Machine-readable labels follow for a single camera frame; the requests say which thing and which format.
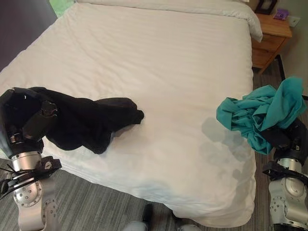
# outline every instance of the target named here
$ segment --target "white duvet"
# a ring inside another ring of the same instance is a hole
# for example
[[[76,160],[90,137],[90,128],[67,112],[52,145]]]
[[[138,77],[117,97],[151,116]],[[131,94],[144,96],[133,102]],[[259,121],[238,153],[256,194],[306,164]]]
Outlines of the white duvet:
[[[225,4],[209,3],[211,14],[76,3],[0,73],[0,93],[43,86],[93,100],[131,98],[145,119],[114,134],[105,153],[66,152],[45,139],[44,155],[178,217],[243,225],[254,209],[254,153],[215,118],[225,97],[252,90],[249,32],[261,32],[251,10],[237,2],[221,10],[231,9]]]

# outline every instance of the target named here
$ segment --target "nightstand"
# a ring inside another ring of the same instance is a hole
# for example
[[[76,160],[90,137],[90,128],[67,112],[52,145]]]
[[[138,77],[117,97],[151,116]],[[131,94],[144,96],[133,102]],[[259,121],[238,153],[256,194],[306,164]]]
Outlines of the nightstand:
[[[261,68],[263,71],[274,60],[279,51],[292,37],[288,21],[273,19],[273,15],[258,14],[261,23],[263,39],[259,43],[252,39],[252,63],[253,67]]]

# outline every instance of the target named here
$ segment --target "white bed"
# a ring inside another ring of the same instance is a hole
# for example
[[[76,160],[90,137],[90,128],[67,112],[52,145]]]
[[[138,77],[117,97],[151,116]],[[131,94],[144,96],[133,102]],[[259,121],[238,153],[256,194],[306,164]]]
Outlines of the white bed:
[[[114,2],[131,7],[74,4],[0,73],[0,94],[43,86],[93,100],[131,98],[145,119],[115,134],[105,153],[63,151],[45,139],[44,155],[178,217],[245,224],[254,210],[255,156],[216,121],[216,108],[252,90],[250,33],[262,36],[256,16],[223,0]]]

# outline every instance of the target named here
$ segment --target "black cloth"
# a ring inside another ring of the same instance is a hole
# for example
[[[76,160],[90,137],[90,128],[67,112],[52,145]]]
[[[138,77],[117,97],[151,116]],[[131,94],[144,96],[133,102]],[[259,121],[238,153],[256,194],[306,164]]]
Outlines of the black cloth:
[[[131,124],[140,124],[144,114],[128,98],[92,101],[74,98],[46,88],[30,88],[57,105],[58,120],[47,133],[48,140],[63,150],[85,146],[96,154],[103,153],[112,132]]]

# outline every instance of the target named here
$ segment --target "teal cloth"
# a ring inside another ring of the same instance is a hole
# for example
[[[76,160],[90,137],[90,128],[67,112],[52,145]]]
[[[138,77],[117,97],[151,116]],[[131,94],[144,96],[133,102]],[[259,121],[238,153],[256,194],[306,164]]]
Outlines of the teal cloth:
[[[240,131],[257,152],[268,154],[272,146],[260,134],[272,126],[287,128],[303,113],[302,79],[290,77],[278,90],[267,85],[258,88],[242,100],[226,98],[217,108],[217,120],[231,131]]]

